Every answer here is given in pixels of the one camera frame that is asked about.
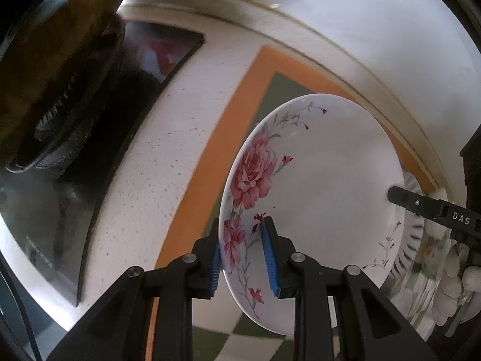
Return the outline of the right hand white glove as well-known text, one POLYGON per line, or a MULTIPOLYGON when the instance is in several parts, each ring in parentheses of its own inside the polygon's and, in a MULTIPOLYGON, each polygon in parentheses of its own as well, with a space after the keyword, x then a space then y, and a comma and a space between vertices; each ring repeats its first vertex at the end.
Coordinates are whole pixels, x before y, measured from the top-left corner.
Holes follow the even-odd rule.
POLYGON ((446 257, 432 307, 432 317, 437 326, 444 326, 448 318, 456 314, 463 292, 471 294, 472 298, 461 322, 473 319, 480 312, 480 266, 466 266, 460 274, 466 253, 467 248, 457 244, 450 248, 446 257))

